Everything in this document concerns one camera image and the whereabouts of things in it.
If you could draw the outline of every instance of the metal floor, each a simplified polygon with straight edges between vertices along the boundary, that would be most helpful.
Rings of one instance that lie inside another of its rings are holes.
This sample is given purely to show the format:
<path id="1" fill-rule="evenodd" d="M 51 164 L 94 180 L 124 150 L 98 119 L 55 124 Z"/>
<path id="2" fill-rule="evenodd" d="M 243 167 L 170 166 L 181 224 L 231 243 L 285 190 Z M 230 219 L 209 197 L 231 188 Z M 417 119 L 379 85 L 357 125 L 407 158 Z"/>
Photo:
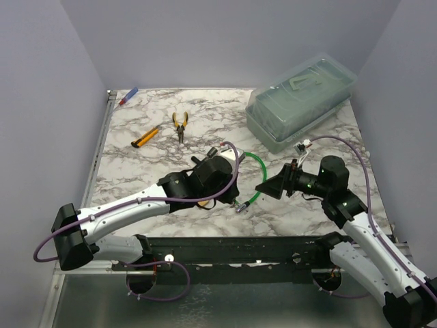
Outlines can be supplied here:
<path id="1" fill-rule="evenodd" d="M 158 286 L 154 294 L 174 295 L 182 286 Z M 346 275 L 339 289 L 358 295 L 364 289 Z M 314 285 L 196 285 L 171 303 L 137 301 L 127 296 L 124 275 L 67 275 L 56 328 L 389 328 L 372 297 L 330 297 Z"/>

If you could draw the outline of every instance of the green wire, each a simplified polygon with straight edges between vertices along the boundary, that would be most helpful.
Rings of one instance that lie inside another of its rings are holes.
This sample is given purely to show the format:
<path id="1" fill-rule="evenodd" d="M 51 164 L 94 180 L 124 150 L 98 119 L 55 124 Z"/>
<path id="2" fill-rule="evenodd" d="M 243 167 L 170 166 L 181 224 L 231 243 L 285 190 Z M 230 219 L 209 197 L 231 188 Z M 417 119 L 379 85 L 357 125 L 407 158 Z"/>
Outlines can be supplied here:
<path id="1" fill-rule="evenodd" d="M 246 156 L 252 157 L 253 159 L 256 159 L 257 162 L 261 165 L 261 169 L 262 169 L 262 182 L 267 180 L 267 168 L 264 165 L 264 162 L 262 161 L 262 159 L 260 159 L 257 155 L 252 154 L 251 152 L 245 152 L 244 153 Z M 251 199 L 249 199 L 249 203 L 252 204 L 260 195 L 261 193 L 258 191 Z"/>

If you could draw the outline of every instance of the plastic container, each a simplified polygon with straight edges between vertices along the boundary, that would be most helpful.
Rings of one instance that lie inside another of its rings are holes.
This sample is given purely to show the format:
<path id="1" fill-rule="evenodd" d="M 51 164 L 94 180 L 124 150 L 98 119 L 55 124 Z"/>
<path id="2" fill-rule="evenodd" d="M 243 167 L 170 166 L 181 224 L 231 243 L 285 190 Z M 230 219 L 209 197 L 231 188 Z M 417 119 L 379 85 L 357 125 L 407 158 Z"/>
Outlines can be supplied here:
<path id="1" fill-rule="evenodd" d="M 256 89 L 249 98 L 249 130 L 271 151 L 280 152 L 299 135 L 336 112 L 350 97 L 356 75 L 320 54 Z"/>

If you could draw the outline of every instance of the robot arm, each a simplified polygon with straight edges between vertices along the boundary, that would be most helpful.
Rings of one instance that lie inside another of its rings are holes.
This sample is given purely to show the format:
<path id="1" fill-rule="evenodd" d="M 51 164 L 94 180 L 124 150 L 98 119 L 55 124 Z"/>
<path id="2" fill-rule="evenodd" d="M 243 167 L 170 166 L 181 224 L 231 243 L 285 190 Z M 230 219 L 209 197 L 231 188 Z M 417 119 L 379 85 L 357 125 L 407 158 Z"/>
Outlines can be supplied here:
<path id="1" fill-rule="evenodd" d="M 304 172 L 294 159 L 256 190 L 277 199 L 283 190 L 288 197 L 295 191 L 321 197 L 325 215 L 361 246 L 371 262 L 336 232 L 320 239 L 319 261 L 345 269 L 366 287 L 392 327 L 422 327 L 433 321 L 437 318 L 437 278 L 428 278 L 394 246 L 369 218 L 364 203 L 348 189 L 348 180 L 349 171 L 339 157 L 324 157 L 317 176 Z"/>
<path id="2" fill-rule="evenodd" d="M 244 152 L 236 151 L 241 162 Z M 218 200 L 233 204 L 239 195 L 236 178 L 233 178 L 236 174 L 234 149 L 218 152 L 212 148 L 194 168 L 167 174 L 156 184 L 123 199 L 79 210 L 75 210 L 73 204 L 62 206 L 52 232 L 71 223 L 74 226 L 53 238 L 61 269 L 77 269 L 93 259 L 125 263 L 140 260 L 148 252 L 144 237 L 113 236 L 114 231 L 148 217 L 194 207 L 200 199 L 214 195 L 214 203 Z M 232 179 L 230 188 L 222 192 Z"/>

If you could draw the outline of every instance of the black end cap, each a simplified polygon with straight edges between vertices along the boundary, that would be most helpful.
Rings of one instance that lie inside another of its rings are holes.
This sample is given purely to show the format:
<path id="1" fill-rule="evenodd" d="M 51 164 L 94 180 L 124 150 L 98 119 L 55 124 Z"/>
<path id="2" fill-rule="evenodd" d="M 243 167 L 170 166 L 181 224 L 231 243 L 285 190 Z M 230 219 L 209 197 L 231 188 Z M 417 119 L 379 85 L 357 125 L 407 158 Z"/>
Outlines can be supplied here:
<path id="1" fill-rule="evenodd" d="M 437 295 L 437 277 L 425 284 Z M 422 286 L 400 297 L 386 292 L 382 311 L 390 325 L 396 328 L 423 327 L 437 319 L 436 302 Z"/>
<path id="2" fill-rule="evenodd" d="M 330 232 L 324 236 L 318 238 L 315 241 L 316 252 L 314 254 L 315 260 L 323 267 L 330 267 L 332 262 L 330 260 L 329 251 L 334 248 L 335 245 L 344 242 L 346 239 L 338 232 Z"/>
<path id="3" fill-rule="evenodd" d="M 52 226 L 52 232 L 78 221 L 73 204 L 62 206 Z M 63 271 L 80 268 L 93 259 L 93 251 L 85 241 L 81 228 L 77 225 L 54 239 L 59 264 Z"/>

